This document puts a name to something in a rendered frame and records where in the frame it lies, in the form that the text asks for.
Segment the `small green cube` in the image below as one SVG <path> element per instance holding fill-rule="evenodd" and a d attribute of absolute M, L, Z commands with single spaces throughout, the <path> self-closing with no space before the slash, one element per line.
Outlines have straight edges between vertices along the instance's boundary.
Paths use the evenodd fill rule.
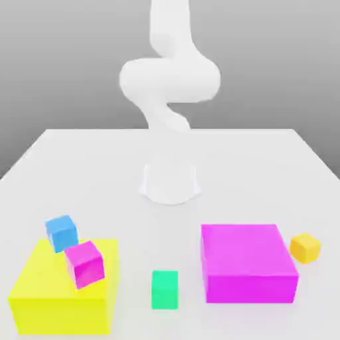
<path fill-rule="evenodd" d="M 151 280 L 151 308 L 178 309 L 178 271 L 154 270 Z"/>

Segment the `small blue cube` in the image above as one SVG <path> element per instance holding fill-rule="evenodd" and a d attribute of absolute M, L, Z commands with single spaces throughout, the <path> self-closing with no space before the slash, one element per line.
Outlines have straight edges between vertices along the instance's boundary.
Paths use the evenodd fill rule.
<path fill-rule="evenodd" d="M 57 254 L 79 243 L 76 225 L 68 215 L 46 221 L 45 227 L 50 245 Z"/>

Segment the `small magenta cube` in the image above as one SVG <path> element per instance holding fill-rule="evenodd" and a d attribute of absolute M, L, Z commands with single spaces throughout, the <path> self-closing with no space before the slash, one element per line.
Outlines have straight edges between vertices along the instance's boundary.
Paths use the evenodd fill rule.
<path fill-rule="evenodd" d="M 102 253 L 91 240 L 67 248 L 64 257 L 77 290 L 105 278 Z"/>

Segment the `small orange cube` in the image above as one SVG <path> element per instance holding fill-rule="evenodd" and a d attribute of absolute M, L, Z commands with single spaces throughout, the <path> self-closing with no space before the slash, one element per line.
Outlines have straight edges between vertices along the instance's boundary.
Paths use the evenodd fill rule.
<path fill-rule="evenodd" d="M 308 233 L 294 236 L 290 242 L 290 254 L 302 264 L 317 260 L 320 250 L 320 241 Z"/>

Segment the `large magenta box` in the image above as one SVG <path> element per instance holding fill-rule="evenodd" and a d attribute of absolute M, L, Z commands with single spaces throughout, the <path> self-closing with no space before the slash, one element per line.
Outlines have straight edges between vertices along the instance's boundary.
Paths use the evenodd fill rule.
<path fill-rule="evenodd" d="M 208 303 L 293 303 L 299 274 L 275 224 L 204 224 Z"/>

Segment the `large yellow box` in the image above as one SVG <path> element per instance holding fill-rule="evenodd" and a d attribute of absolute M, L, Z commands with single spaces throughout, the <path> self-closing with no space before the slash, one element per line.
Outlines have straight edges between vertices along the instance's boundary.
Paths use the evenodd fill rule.
<path fill-rule="evenodd" d="M 66 269 L 65 256 L 38 240 L 11 293 L 9 305 L 21 335 L 107 335 L 120 278 L 118 241 L 95 239 L 105 277 L 80 290 Z"/>

